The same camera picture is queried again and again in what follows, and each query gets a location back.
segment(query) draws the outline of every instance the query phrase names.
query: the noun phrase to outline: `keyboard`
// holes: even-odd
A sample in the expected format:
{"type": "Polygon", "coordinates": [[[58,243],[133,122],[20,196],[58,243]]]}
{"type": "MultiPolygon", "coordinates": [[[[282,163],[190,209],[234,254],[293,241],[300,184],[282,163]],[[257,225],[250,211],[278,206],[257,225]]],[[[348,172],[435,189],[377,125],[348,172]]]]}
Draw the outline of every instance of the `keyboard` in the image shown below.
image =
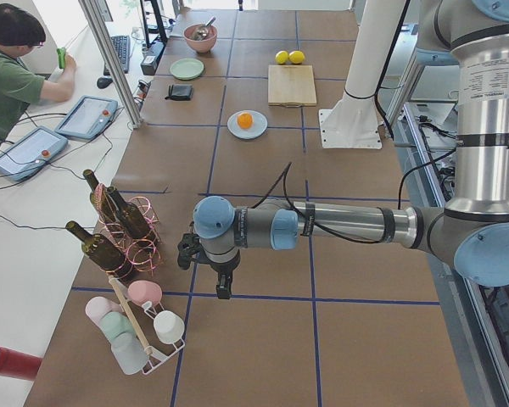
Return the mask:
{"type": "MultiPolygon", "coordinates": [[[[125,74],[128,73],[128,68],[130,67],[130,37],[112,36],[111,43],[117,52],[123,72],[125,74]]],[[[108,67],[105,65],[103,66],[103,74],[109,75],[108,67]]]]}

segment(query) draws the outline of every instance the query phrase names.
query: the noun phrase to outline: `wooden dowel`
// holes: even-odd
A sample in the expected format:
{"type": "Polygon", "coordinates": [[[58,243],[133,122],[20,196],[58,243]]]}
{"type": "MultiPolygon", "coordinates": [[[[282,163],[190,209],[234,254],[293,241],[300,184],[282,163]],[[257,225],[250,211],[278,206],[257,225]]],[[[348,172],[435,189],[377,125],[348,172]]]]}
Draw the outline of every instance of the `wooden dowel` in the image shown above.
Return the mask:
{"type": "Polygon", "coordinates": [[[132,310],[130,309],[130,305],[128,305],[128,301],[126,300],[125,296],[123,295],[122,291],[120,290],[119,284],[117,283],[117,279],[114,277],[110,277],[109,284],[113,288],[113,291],[115,291],[115,295],[119,299],[122,309],[125,311],[126,316],[128,317],[128,320],[134,327],[134,331],[136,332],[136,335],[137,335],[139,341],[142,343],[143,349],[145,349],[145,353],[151,355],[151,353],[153,353],[151,345],[149,344],[147,338],[145,337],[145,334],[143,333],[142,328],[137,323],[136,316],[134,316],[134,314],[132,313],[132,310]]]}

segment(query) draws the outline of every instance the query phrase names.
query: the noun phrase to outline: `spoon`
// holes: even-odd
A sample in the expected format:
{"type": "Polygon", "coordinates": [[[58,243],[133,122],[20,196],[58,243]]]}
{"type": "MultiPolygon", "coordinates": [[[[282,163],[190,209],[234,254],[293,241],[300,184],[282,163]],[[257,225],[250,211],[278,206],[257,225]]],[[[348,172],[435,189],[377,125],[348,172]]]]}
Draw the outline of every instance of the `spoon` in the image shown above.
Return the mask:
{"type": "Polygon", "coordinates": [[[210,27],[215,22],[216,17],[211,17],[211,20],[209,20],[207,23],[200,25],[194,33],[191,35],[190,39],[194,41],[202,41],[204,40],[208,34],[210,33],[210,27]]]}

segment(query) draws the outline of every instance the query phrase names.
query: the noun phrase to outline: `wine bottle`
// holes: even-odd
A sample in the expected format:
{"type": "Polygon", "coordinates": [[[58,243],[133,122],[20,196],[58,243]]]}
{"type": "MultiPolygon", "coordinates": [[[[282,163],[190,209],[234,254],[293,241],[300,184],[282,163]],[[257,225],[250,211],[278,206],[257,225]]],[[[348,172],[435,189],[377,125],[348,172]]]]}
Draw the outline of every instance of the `wine bottle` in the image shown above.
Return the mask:
{"type": "Polygon", "coordinates": [[[102,191],[102,203],[98,206],[96,205],[96,196],[94,193],[96,192],[96,188],[99,185],[100,182],[98,182],[98,179],[96,178],[96,175],[92,170],[84,170],[83,171],[83,178],[87,180],[87,183],[89,187],[91,188],[91,193],[89,194],[89,199],[91,201],[92,206],[101,214],[102,221],[107,226],[109,232],[111,233],[111,236],[115,239],[115,241],[119,241],[124,236],[124,231],[122,230],[122,227],[120,225],[117,225],[117,218],[115,218],[115,211],[116,208],[111,201],[111,198],[108,196],[106,192],[105,186],[103,186],[102,191]]]}
{"type": "Polygon", "coordinates": [[[151,226],[139,210],[132,202],[127,202],[120,195],[115,187],[107,188],[108,195],[113,199],[117,208],[115,216],[117,220],[124,226],[126,233],[135,240],[143,239],[138,244],[143,247],[150,245],[150,242],[157,243],[158,238],[151,226]]]}
{"type": "Polygon", "coordinates": [[[66,230],[81,240],[83,253],[109,275],[121,282],[129,282],[138,273],[136,267],[106,236],[100,233],[92,235],[74,220],[66,224],[66,230]]]}

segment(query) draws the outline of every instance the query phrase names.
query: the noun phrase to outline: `tablet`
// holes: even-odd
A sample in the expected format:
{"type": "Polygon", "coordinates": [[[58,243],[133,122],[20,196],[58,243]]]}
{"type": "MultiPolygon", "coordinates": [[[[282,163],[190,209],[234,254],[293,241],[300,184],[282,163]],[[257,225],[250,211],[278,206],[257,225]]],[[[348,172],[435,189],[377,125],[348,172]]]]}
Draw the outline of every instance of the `tablet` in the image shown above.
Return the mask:
{"type": "Polygon", "coordinates": [[[68,139],[39,126],[0,154],[0,172],[13,181],[29,178],[60,153],[66,144],[68,139]]]}
{"type": "Polygon", "coordinates": [[[68,138],[92,140],[113,119],[117,106],[116,100],[83,96],[54,130],[68,138]]]}

